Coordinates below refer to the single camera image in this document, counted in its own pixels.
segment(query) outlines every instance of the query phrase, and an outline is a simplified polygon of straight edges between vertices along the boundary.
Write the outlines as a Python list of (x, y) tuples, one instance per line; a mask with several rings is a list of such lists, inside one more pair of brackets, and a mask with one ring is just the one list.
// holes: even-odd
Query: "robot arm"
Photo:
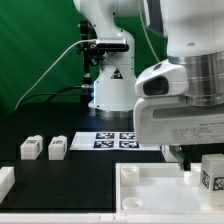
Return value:
[(168, 60), (145, 70), (136, 82), (137, 139), (160, 145), (223, 142), (224, 2), (160, 4)]
[(96, 47), (106, 52), (100, 63), (99, 77), (94, 82), (90, 111), (106, 117), (129, 116), (137, 100), (134, 91), (135, 44), (131, 34), (115, 25), (114, 17), (138, 15), (138, 1), (74, 0), (74, 3), (95, 29)]

